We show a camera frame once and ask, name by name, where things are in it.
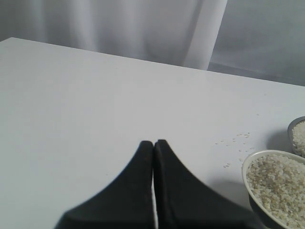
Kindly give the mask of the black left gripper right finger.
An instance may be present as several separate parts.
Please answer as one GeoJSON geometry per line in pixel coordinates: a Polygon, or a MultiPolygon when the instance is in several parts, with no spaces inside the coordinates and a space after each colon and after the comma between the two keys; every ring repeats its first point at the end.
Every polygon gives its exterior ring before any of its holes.
{"type": "Polygon", "coordinates": [[[219,195],[195,177],[166,140],[153,153],[153,182],[161,229],[261,229],[251,211],[219,195]]]}

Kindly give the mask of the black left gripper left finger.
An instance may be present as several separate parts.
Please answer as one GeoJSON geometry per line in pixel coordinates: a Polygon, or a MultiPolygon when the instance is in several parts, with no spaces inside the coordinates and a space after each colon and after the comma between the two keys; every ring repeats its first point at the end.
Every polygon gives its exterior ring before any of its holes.
{"type": "Polygon", "coordinates": [[[153,144],[141,141],[124,170],[101,192],[66,211],[57,229],[153,229],[153,144]]]}

